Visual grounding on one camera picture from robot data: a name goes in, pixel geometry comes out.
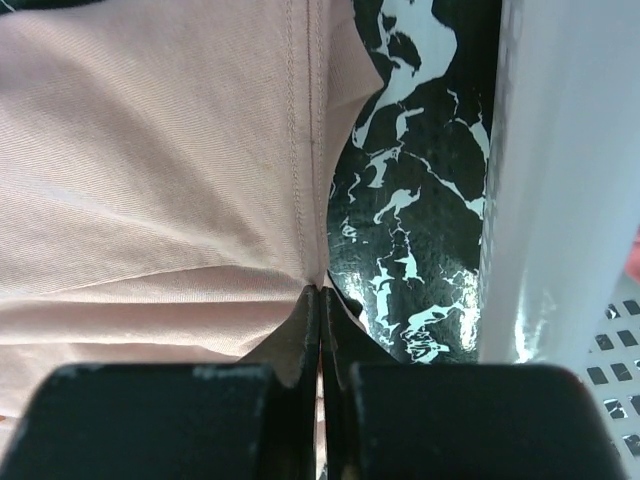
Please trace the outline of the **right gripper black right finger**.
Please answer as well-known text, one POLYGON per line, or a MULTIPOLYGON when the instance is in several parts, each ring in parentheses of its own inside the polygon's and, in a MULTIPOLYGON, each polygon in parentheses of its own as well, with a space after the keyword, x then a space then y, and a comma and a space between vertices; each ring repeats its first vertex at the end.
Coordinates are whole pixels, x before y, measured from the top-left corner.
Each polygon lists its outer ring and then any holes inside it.
POLYGON ((550 365, 397 362, 320 294, 331 479, 622 479, 584 383, 550 365))

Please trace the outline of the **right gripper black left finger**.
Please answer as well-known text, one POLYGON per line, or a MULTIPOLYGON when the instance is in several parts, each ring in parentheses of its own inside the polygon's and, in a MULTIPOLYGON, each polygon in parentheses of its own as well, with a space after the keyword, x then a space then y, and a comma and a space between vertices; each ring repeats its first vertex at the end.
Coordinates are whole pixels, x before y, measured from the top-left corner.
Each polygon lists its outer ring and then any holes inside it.
POLYGON ((5 479, 311 479, 319 291, 235 363, 71 364, 28 404, 5 479))

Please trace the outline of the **pink printed t shirt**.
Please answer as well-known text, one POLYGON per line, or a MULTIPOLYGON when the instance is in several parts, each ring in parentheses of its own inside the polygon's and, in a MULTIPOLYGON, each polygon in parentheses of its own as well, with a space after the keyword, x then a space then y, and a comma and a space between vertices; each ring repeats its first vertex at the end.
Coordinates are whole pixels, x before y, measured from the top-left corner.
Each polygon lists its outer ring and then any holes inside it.
POLYGON ((1 463, 71 364, 235 363, 332 289, 340 154, 382 82, 349 1, 1 14, 1 463))

